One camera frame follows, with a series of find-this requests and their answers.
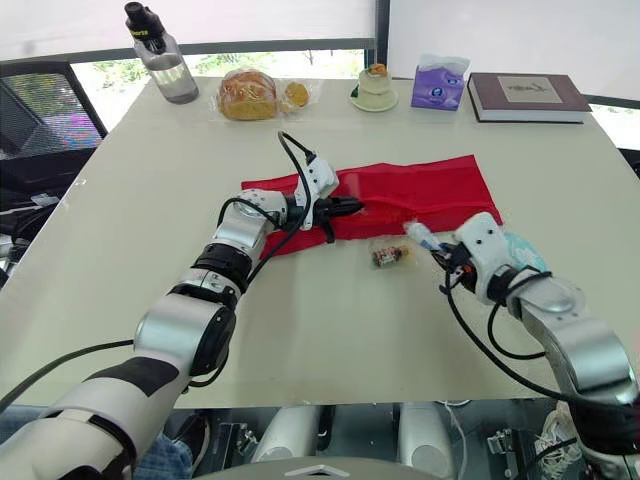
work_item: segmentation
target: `bottle cap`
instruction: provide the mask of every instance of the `bottle cap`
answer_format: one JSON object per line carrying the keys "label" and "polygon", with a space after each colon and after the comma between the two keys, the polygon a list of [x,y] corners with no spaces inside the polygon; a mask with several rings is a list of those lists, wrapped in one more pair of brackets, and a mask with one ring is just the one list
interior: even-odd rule
{"label": "bottle cap", "polygon": [[133,38],[149,40],[158,38],[164,32],[164,27],[158,15],[142,6],[139,2],[129,2],[124,6],[127,19],[126,25]]}

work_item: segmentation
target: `small cake on plate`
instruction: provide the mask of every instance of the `small cake on plate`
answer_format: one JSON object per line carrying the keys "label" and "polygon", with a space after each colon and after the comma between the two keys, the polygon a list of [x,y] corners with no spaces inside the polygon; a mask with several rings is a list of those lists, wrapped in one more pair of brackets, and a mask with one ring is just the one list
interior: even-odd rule
{"label": "small cake on plate", "polygon": [[396,106],[398,94],[391,89],[391,76],[384,65],[376,63],[360,72],[351,102],[368,112],[383,112]]}

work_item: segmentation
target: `book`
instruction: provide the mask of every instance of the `book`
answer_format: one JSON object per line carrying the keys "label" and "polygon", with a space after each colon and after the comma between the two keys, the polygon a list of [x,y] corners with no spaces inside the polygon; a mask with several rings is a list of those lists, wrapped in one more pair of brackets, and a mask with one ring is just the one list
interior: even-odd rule
{"label": "book", "polygon": [[467,88],[479,122],[583,123],[591,111],[567,75],[472,73]]}

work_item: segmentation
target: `book cover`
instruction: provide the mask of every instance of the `book cover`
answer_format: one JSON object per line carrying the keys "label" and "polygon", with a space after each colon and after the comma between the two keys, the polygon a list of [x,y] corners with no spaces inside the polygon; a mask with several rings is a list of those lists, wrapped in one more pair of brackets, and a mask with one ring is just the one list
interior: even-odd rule
{"label": "book cover", "polygon": [[484,110],[591,111],[567,75],[472,73],[472,79]]}

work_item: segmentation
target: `white wall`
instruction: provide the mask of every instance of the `white wall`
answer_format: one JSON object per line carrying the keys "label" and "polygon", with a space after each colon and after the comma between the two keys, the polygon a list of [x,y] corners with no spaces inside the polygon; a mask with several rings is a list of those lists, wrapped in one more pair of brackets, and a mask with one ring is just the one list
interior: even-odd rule
{"label": "white wall", "polygon": [[639,0],[391,0],[389,68],[420,53],[469,71],[566,73],[585,94],[640,100]]}

